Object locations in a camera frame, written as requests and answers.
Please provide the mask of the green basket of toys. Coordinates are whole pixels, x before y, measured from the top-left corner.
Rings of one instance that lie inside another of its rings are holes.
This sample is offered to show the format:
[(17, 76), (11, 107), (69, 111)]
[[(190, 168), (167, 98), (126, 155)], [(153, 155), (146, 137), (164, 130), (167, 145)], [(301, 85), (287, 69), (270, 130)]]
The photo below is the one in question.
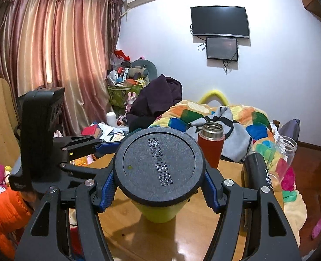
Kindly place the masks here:
[(117, 114), (125, 114), (125, 108), (157, 78), (156, 66), (144, 58), (136, 61), (120, 59), (106, 77), (109, 103)]

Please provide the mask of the clear glass jar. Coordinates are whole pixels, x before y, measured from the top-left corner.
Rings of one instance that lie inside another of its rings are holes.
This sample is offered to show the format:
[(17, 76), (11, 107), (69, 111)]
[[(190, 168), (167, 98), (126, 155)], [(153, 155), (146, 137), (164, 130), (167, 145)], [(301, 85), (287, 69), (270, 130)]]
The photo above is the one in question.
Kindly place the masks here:
[(267, 161), (269, 171), (276, 173), (282, 182), (286, 172), (291, 167), (298, 145), (297, 142), (287, 136), (279, 136), (271, 149)]

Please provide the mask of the red thermos cup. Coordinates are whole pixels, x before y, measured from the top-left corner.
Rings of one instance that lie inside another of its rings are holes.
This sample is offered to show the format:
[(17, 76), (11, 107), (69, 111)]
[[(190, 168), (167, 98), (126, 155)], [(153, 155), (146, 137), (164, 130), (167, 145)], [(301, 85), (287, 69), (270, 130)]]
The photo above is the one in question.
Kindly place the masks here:
[(205, 123), (198, 134), (198, 144), (207, 162), (214, 169), (218, 168), (224, 140), (223, 127), (214, 122)]

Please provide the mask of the yellow curved pillow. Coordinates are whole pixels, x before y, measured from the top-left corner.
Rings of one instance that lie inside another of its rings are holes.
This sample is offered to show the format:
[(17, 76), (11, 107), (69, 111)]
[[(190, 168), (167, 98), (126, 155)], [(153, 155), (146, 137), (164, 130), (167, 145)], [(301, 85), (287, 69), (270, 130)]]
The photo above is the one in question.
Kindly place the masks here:
[(212, 100), (217, 100), (222, 105), (229, 105), (229, 101), (226, 96), (219, 90), (210, 90), (205, 93), (200, 100), (199, 104), (208, 104)]

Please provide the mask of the black thermos bottle lying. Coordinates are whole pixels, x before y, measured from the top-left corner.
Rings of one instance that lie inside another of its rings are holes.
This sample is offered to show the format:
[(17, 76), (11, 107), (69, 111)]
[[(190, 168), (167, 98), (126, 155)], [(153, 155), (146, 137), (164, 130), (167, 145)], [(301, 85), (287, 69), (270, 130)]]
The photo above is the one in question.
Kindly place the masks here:
[(265, 186), (272, 189), (272, 181), (263, 155), (256, 152), (247, 155), (243, 161), (243, 166), (247, 188), (258, 190)]

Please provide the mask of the wall mounted black television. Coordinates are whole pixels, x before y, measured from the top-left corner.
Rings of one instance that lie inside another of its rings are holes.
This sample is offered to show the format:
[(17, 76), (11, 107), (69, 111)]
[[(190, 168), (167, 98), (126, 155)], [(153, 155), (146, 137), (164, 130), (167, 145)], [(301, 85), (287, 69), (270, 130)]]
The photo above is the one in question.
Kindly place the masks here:
[(192, 33), (195, 36), (250, 38), (245, 7), (191, 7)]

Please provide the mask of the green sleeved glass bottle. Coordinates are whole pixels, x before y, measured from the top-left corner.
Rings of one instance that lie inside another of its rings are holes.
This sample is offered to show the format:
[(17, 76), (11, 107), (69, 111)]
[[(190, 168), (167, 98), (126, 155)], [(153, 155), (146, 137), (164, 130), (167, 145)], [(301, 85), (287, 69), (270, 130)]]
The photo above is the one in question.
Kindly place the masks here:
[(153, 223), (172, 220), (205, 177), (205, 158), (189, 135), (166, 127), (137, 131), (113, 159), (121, 191)]

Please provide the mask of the colourful patchwork blanket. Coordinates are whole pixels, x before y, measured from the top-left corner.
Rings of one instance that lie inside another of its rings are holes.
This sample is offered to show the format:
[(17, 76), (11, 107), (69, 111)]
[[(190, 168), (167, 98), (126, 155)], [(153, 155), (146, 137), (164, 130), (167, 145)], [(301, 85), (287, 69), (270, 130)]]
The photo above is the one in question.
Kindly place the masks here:
[[(279, 136), (287, 136), (295, 141), (299, 138), (300, 120), (288, 121), (279, 130), (273, 130), (266, 114), (254, 107), (244, 105), (228, 105), (232, 111), (233, 119), (244, 126), (252, 137), (252, 151), (263, 155), (267, 165), (271, 149)], [(203, 116), (213, 114), (217, 108), (211, 108), (206, 104), (198, 104), (193, 101), (182, 100), (172, 106), (168, 111), (159, 116), (151, 127), (170, 127), (182, 132), (187, 131), (189, 123)], [(281, 182), (284, 191), (295, 190), (295, 175), (289, 168)]]

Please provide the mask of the pink striped curtain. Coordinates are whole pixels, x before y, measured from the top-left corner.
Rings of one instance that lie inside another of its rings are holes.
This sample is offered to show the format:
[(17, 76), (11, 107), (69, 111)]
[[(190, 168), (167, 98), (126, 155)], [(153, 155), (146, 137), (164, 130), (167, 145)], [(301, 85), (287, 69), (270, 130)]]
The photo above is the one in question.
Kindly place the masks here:
[(12, 97), (63, 87), (70, 136), (104, 121), (122, 7), (123, 0), (0, 0), (0, 76)]

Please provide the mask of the small wall monitor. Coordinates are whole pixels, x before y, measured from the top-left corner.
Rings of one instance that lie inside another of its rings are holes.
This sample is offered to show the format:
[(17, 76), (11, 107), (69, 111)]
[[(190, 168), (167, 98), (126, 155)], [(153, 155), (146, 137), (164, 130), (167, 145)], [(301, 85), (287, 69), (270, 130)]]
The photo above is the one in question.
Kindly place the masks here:
[(238, 41), (236, 38), (207, 37), (207, 59), (221, 61), (238, 60)]

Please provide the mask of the orange jacket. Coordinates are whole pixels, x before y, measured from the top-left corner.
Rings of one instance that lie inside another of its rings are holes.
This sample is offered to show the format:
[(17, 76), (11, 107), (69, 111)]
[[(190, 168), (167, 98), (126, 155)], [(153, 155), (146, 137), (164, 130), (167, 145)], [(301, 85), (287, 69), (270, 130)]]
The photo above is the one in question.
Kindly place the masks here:
[(0, 260), (14, 259), (16, 247), (9, 236), (12, 232), (25, 227), (32, 213), (32, 208), (18, 191), (7, 188), (0, 193)]

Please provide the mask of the dark purple clothing pile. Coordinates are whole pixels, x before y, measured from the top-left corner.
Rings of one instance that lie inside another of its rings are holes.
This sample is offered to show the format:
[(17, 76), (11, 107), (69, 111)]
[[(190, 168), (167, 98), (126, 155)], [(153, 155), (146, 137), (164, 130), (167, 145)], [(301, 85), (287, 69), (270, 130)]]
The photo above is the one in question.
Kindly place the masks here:
[(181, 83), (160, 75), (141, 90), (126, 114), (129, 132), (147, 129), (160, 115), (181, 100)]

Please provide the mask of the grey black white cloth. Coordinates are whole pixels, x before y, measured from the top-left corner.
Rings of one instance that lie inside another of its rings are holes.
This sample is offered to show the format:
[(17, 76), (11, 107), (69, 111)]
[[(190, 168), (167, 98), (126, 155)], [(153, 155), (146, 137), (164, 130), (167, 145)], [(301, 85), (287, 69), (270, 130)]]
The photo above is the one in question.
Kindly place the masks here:
[(225, 142), (221, 155), (223, 158), (235, 163), (245, 160), (252, 149), (252, 137), (243, 125), (233, 119), (232, 111), (227, 106), (220, 106), (211, 114), (203, 116), (189, 123), (186, 133), (198, 139), (202, 126), (207, 122), (218, 123), (223, 127)]

